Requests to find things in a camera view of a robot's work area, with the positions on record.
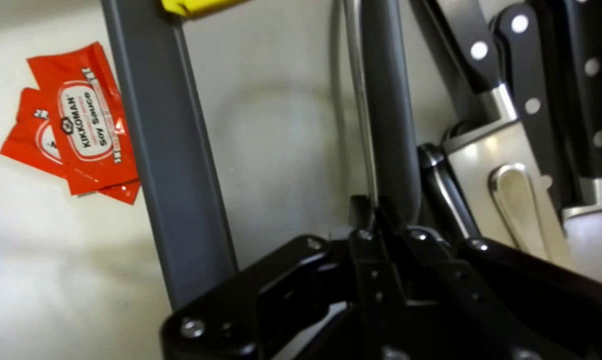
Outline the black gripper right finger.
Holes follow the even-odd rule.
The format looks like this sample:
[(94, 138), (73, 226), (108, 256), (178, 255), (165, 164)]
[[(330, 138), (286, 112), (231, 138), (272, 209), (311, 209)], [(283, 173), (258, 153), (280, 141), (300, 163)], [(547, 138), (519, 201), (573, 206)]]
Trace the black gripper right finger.
[(578, 360), (576, 354), (516, 319), (479, 270), (457, 256), (438, 232), (409, 226), (401, 238), (415, 262), (460, 316), (465, 334), (488, 360)]

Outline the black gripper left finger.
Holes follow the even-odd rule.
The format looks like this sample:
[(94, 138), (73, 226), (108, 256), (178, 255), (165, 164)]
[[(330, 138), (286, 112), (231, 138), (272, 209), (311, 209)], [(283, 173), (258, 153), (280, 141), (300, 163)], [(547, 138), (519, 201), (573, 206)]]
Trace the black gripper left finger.
[(399, 343), (401, 286), (379, 235), (377, 209), (367, 196), (355, 196), (350, 216), (355, 230), (349, 247), (357, 278), (357, 310), (362, 320), (365, 360), (409, 360)]

